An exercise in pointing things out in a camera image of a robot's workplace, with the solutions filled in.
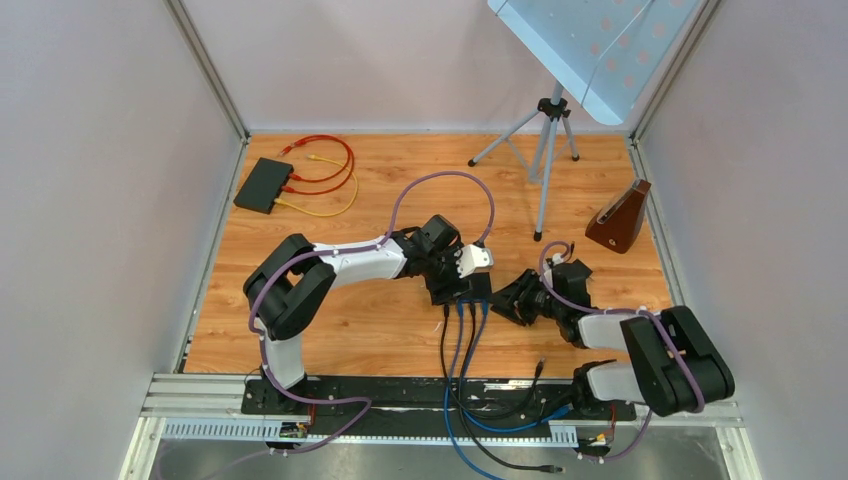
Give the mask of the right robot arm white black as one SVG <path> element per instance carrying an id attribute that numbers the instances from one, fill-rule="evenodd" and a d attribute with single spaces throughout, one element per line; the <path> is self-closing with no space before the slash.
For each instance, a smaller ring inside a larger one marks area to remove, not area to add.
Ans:
<path id="1" fill-rule="evenodd" d="M 698 413 L 734 395 L 729 366 L 689 307 L 598 309 L 588 292 L 591 274 L 580 260 L 546 259 L 540 271 L 525 270 L 490 297 L 491 310 L 518 325 L 544 317 L 574 347 L 627 354 L 625 362 L 590 362 L 574 371 L 570 402 L 577 413 L 592 418 L 611 402 L 630 402 L 666 417 Z"/>

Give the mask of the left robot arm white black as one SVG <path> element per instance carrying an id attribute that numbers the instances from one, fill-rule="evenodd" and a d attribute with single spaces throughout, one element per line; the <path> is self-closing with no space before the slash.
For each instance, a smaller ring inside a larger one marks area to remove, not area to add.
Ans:
<path id="1" fill-rule="evenodd" d="M 283 413 L 306 400 L 302 334 L 334 289 L 371 280 L 423 277 L 434 305 L 450 304 L 472 290 L 472 278 L 490 269 L 494 255 L 482 241 L 465 244 L 441 215 L 421 227 L 375 239 L 321 244 L 302 234 L 287 237 L 248 277 L 243 292 L 249 328 L 259 338 L 260 372 L 268 400 Z"/>

